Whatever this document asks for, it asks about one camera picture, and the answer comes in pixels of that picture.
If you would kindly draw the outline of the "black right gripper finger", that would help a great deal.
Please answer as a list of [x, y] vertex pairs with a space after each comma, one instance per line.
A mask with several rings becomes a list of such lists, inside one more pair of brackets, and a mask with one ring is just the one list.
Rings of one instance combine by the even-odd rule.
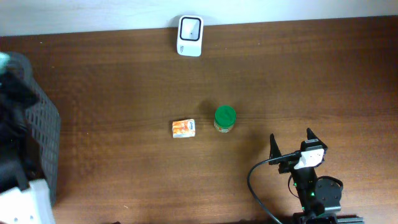
[[328, 149], [328, 146], [320, 138], [318, 138], [310, 128], [307, 128], [306, 143], [315, 143], [321, 145], [323, 149]]
[[278, 164], [279, 162], [276, 160], [276, 158], [281, 157], [282, 154], [279, 150], [279, 147], [276, 143], [275, 136], [274, 134], [270, 135], [270, 153], [269, 153], [269, 159], [272, 159], [272, 161], [269, 162], [269, 164]]

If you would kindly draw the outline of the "green lid jar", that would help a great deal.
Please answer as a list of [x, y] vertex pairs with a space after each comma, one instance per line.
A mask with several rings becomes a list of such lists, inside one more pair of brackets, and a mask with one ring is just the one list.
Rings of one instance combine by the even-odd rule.
[[223, 105], [215, 111], [214, 126], [221, 133], [230, 132], [236, 123], [236, 111], [229, 105]]

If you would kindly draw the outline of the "orange tissue pack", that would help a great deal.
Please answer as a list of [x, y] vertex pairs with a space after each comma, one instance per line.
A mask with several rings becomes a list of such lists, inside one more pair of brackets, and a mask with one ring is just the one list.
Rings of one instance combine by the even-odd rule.
[[185, 119], [172, 122], [173, 138], [191, 138], [195, 137], [196, 128], [194, 119]]

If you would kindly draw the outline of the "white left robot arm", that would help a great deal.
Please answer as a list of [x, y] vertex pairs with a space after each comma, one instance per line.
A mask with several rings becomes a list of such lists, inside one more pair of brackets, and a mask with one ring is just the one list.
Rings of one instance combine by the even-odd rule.
[[25, 111], [39, 102], [1, 53], [1, 223], [55, 223], [50, 189]]

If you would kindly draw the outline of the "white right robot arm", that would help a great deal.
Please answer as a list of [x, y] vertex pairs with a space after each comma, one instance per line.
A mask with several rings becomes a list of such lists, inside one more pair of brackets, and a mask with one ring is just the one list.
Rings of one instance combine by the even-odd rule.
[[269, 164], [278, 165], [280, 174], [290, 175], [302, 206], [303, 212], [293, 214], [294, 223], [364, 223], [362, 217], [336, 215], [341, 211], [343, 183], [334, 177], [316, 175], [315, 168], [325, 161], [328, 146], [310, 128], [298, 151], [281, 154], [273, 134], [270, 147]]

